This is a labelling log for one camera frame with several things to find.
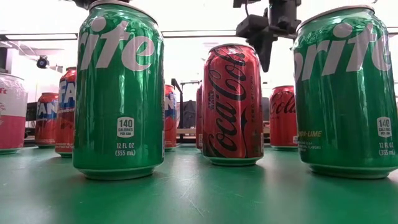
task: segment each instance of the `security camera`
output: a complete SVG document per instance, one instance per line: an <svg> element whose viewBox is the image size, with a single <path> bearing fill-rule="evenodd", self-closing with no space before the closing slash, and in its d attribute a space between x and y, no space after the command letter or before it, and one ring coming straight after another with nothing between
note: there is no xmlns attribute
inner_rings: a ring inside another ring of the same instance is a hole
<svg viewBox="0 0 398 224"><path fill-rule="evenodd" d="M38 68L48 68L50 66L50 62L47 60L47 56L40 56L36 65Z"/></svg>

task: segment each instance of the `sprite logo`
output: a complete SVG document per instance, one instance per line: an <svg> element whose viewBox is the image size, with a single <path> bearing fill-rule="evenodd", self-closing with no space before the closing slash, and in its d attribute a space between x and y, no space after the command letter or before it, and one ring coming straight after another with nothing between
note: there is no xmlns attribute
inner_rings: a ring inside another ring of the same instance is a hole
<svg viewBox="0 0 398 224"><path fill-rule="evenodd" d="M126 32L128 24L128 21L122 21L116 28L104 34L82 33L78 47L80 49L81 44L83 44L85 49L80 64L80 70L82 71L88 68L93 57L93 52L97 47L98 39L105 39L105 43L98 57L98 61L95 64L95 68L107 68L116 49L120 47L120 41L128 40L131 35L129 32ZM104 17L96 17L90 24L90 29L94 32L100 32L105 27L106 19ZM146 48L141 53L137 54L138 49L144 43L146 43ZM147 65L137 63L137 55L151 56L154 52L155 45L150 38L145 36L134 37L124 46L121 54L121 61L126 68L132 71L143 71L150 67L150 63Z"/></svg>
<svg viewBox="0 0 398 224"><path fill-rule="evenodd" d="M372 30L373 24L368 23L360 34L347 40L347 37L353 32L353 27L344 22L337 24L333 28L333 36L341 40L323 40L318 45L310 45L307 49L305 61L301 53L294 53L296 65L295 81L297 82L300 77L301 81L311 78L315 59L320 52L327 53L322 76L335 74L343 49L347 44L353 44L353 51L349 56L346 72L357 72L361 69L371 42L374 42L373 48L371 47L373 50L371 52L373 65L380 71L390 70L391 64L386 63L384 60L384 55L389 55L388 36L387 34L383 34L377 39L377 34L373 34Z"/></svg>

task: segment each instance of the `coca-cola zero can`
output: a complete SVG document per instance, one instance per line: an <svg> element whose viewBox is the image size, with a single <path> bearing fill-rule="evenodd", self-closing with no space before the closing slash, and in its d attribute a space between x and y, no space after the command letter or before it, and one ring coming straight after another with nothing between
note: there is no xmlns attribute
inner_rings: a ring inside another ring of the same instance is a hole
<svg viewBox="0 0 398 224"><path fill-rule="evenodd" d="M225 44L209 52L203 80L203 155L221 166L262 158L261 79L253 48Z"/></svg>
<svg viewBox="0 0 398 224"><path fill-rule="evenodd" d="M270 97L271 147L278 150L297 150L297 121L293 86L278 86Z"/></svg>

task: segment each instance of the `black cable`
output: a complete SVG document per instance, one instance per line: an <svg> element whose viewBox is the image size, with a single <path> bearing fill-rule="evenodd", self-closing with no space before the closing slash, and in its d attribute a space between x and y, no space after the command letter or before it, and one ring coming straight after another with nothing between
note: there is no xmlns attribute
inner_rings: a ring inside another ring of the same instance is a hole
<svg viewBox="0 0 398 224"><path fill-rule="evenodd" d="M246 2L244 3L244 10L246 10L246 15L249 17L248 4L249 0L246 0Z"/></svg>

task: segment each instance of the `calorie label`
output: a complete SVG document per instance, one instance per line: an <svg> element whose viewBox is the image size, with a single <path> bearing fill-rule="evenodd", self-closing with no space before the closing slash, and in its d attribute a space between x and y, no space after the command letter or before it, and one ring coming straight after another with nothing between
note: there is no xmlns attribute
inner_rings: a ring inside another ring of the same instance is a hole
<svg viewBox="0 0 398 224"><path fill-rule="evenodd" d="M121 117L118 118L117 124L118 137L121 138L129 138L134 136L134 118L130 117Z"/></svg>
<svg viewBox="0 0 398 224"><path fill-rule="evenodd" d="M388 117L380 117L377 119L377 132L380 137L391 137L391 121Z"/></svg>

